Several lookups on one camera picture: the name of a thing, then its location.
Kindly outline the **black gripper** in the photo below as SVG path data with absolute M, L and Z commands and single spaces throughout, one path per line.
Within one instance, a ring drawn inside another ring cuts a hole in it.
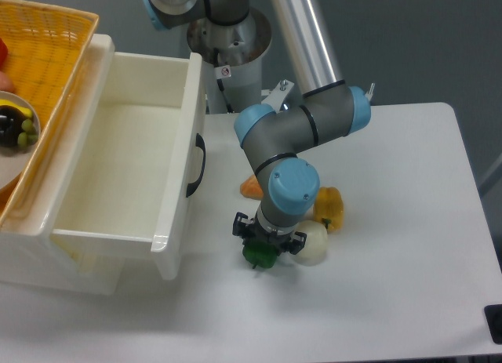
M 232 225 L 232 234 L 242 239 L 243 245 L 251 241 L 262 241 L 272 245 L 278 254 L 284 252 L 296 255 L 304 246 L 307 235 L 295 230 L 283 231 L 279 227 L 262 226 L 258 215 L 249 218 L 237 212 Z

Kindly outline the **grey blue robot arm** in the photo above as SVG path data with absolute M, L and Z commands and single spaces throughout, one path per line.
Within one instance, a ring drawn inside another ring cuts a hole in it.
M 222 70 L 257 62 L 271 43 L 268 22 L 249 0 L 143 0 L 159 29 L 189 26 L 188 45 L 213 68 L 217 92 L 227 97 Z M 346 84 L 325 33 L 317 0 L 271 0 L 293 63 L 300 106 L 271 103 L 239 111 L 235 133 L 264 193 L 253 218 L 238 213 L 232 232 L 246 258 L 297 254 L 307 235 L 297 224 L 320 187 L 315 168 L 299 153 L 366 127 L 367 95 Z

